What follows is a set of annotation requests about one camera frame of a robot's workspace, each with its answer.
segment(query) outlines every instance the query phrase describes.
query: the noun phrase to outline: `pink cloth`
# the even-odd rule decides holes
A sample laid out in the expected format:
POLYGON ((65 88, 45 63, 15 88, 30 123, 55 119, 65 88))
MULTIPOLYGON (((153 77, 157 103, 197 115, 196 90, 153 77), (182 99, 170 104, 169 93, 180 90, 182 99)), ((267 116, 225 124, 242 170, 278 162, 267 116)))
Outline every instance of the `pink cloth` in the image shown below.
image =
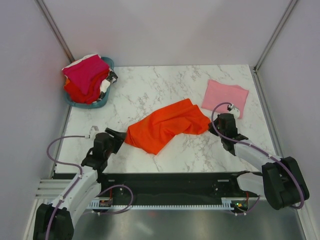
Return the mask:
MULTIPOLYGON (((230 102, 240 110, 239 118, 241 119, 244 114, 248 94, 249 91, 239 85, 225 85, 209 79, 201 107, 212 111, 218 104, 230 102)), ((221 114, 227 113, 227 106, 220 106, 216 111, 221 114)))
MULTIPOLYGON (((73 82, 83 95, 87 95, 93 79, 102 73, 109 70, 109 65, 106 64, 99 55, 93 55, 72 65, 62 69, 63 74, 73 82)), ((100 87, 101 82, 105 79, 103 75, 99 79, 95 79, 94 89, 100 87)))

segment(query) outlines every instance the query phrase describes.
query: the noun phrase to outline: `table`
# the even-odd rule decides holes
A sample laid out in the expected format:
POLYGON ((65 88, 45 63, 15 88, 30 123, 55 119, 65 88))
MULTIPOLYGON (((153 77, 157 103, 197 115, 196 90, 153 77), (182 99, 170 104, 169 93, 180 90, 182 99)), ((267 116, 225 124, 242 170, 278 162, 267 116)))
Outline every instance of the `table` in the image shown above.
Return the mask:
MULTIPOLYGON (((274 154, 263 110, 248 65, 187 65, 115 67, 118 82, 111 86, 108 102, 98 109, 73 107, 65 135, 89 134, 91 126, 126 132, 128 126, 153 111, 190 98, 201 106, 208 79, 239 85, 249 90, 238 131, 256 145, 274 154)), ((210 117, 211 111, 201 108, 210 117)), ((69 138, 62 143, 59 161, 80 164, 93 140, 69 138)), ((256 171, 248 162, 225 151, 220 138, 210 132, 177 135, 158 155, 126 143, 108 160, 105 173, 178 173, 256 171)), ((76 173, 73 166, 59 164, 55 173, 76 173)))

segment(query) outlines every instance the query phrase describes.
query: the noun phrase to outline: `marble tabletop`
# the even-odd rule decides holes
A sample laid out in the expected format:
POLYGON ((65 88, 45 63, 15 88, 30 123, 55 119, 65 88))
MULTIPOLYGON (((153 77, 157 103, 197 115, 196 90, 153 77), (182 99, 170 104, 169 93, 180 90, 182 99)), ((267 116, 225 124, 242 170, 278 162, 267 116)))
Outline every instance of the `marble tabletop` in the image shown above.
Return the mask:
MULTIPOLYGON (((119 79, 111 86, 108 102, 98 109, 73 107, 65 135, 86 135, 91 126, 100 131, 111 128, 126 132, 128 126, 153 111, 189 98, 201 106, 208 79, 239 85, 249 90, 238 131, 256 145, 274 154, 271 137, 248 65, 190 65, 115 67, 119 79)), ((200 108, 204 115, 211 112, 200 108)), ((80 164, 93 140, 69 138, 63 141, 59 161, 80 164)), ((146 153, 126 143, 108 160, 106 173, 178 173, 256 171, 248 162, 225 151, 220 138, 179 134, 158 155, 146 153)), ((72 166, 59 164, 56 173, 76 173, 72 166)))

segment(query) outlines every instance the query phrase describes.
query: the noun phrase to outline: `gray floor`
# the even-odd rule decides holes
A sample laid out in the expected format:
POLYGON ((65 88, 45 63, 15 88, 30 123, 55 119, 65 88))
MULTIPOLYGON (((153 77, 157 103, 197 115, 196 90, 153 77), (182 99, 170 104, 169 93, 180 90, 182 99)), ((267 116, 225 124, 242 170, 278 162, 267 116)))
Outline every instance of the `gray floor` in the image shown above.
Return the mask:
POLYGON ((297 212, 260 201, 247 216, 222 211, 131 210, 81 217, 74 240, 305 240, 297 212))

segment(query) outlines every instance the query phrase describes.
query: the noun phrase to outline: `teal basket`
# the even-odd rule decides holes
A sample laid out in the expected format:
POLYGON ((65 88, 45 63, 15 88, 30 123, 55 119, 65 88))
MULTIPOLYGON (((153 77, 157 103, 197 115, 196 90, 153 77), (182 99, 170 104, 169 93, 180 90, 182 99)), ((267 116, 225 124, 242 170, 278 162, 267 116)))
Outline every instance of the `teal basket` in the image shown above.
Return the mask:
MULTIPOLYGON (((115 63, 111 58, 102 56, 101 59, 105 63, 107 63, 112 70, 114 70, 115 63)), ((65 99, 66 103, 72 107, 76 107, 76 108, 80 108, 80 109, 98 109, 98 108, 101 108, 104 105, 106 105, 106 103, 108 101, 109 93, 110 93, 110 88, 111 88, 111 85, 107 88, 107 90, 105 92, 105 96, 100 101, 93 102, 91 104, 74 102, 74 101, 72 101, 72 99, 70 98, 70 95, 67 92, 64 92, 64 99, 65 99)))

